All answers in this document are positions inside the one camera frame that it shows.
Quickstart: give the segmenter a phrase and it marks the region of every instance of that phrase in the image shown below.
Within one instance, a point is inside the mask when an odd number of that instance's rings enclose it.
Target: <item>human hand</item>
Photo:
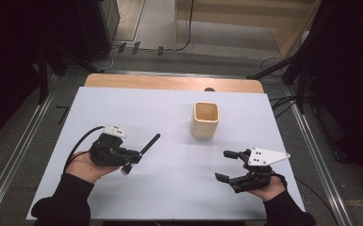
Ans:
[[[281,181],[281,178],[277,176],[272,176],[270,178],[270,183],[267,186],[256,190],[249,190],[248,192],[258,196],[260,199],[266,202],[276,197],[277,195],[281,194],[285,190],[286,188],[283,182]]]
[[[66,172],[91,184],[95,184],[102,176],[120,168],[95,166],[91,161],[90,153],[75,153],[73,156],[76,158],[67,167]]]

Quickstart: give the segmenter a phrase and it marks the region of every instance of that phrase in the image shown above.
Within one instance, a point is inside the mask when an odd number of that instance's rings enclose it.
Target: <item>black sleeve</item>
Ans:
[[[34,225],[90,225],[91,210],[87,198],[92,189],[93,184],[64,173],[55,194],[33,206],[31,216],[37,218]]]
[[[316,220],[303,212],[287,191],[264,202],[267,214],[266,226],[312,226]]]

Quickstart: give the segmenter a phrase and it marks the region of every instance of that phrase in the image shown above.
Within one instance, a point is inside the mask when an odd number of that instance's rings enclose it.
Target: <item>metal rail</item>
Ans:
[[[294,95],[294,92],[291,87],[287,87],[288,95]],[[335,217],[338,221],[338,225],[343,226],[353,226],[348,211],[343,203],[343,199],[340,197],[338,189],[331,177],[331,174],[325,165],[324,160],[322,159],[322,154],[317,146],[317,142],[311,133],[310,127],[308,126],[305,115],[302,115],[299,112],[299,109],[294,105],[292,107],[293,113],[295,115],[296,121],[299,124],[299,127],[302,131],[302,134],[305,139],[305,143],[313,159],[314,165],[316,167],[317,172],[319,173],[320,180],[322,181],[322,185],[324,187],[325,193],[328,197],[328,201],[331,204]]]
[[[54,75],[51,79],[51,92],[49,92],[48,96],[46,97],[45,101],[38,105],[30,122],[28,123],[25,131],[23,132],[19,142],[17,143],[13,153],[7,162],[4,170],[0,175],[0,203],[5,197],[6,192],[8,191],[8,187],[16,174],[17,169],[20,167],[22,160],[27,152],[28,146],[34,137],[43,116],[49,107],[52,96],[56,90],[58,78]]]

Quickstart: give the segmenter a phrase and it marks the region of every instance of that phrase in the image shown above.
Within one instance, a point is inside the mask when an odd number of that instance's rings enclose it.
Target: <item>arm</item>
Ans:
[[[117,169],[95,166],[89,153],[79,155],[61,176],[54,195],[33,206],[31,215],[37,218],[34,225],[90,225],[87,198],[99,178]]]
[[[289,195],[280,178],[273,176],[270,184],[259,190],[248,191],[264,202],[267,226],[311,226],[316,220],[303,212]]]

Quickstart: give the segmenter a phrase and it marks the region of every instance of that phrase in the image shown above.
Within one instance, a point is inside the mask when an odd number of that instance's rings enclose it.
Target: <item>white tabletop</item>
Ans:
[[[190,134],[196,102],[219,106],[220,122],[212,139]],[[90,129],[120,124],[127,132],[122,147],[140,151],[155,134],[161,138],[131,173],[116,171],[100,179],[88,202],[91,218],[113,220],[240,220],[266,218],[261,199],[234,193],[214,173],[242,176],[241,160],[223,151],[263,148],[285,152],[266,94],[158,89],[80,88],[57,146],[42,177],[34,203],[52,196],[64,163]],[[99,137],[92,133],[78,148],[86,151]],[[286,176],[289,193],[303,209],[288,160],[272,165]]]

